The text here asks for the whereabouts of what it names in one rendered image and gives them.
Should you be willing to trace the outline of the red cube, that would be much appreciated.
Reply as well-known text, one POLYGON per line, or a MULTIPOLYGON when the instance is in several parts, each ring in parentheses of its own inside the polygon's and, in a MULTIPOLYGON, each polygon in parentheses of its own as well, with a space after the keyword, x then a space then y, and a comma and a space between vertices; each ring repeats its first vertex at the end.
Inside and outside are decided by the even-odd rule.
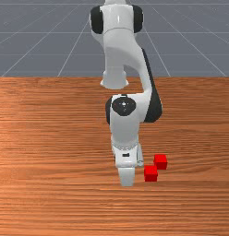
POLYGON ((158 170, 166 170, 167 169, 168 161, 167 161, 165 154, 155 154, 153 162, 156 165, 158 170))
POLYGON ((146 182, 156 182, 158 178, 158 171, 155 165, 146 165, 144 167, 144 180, 146 182))

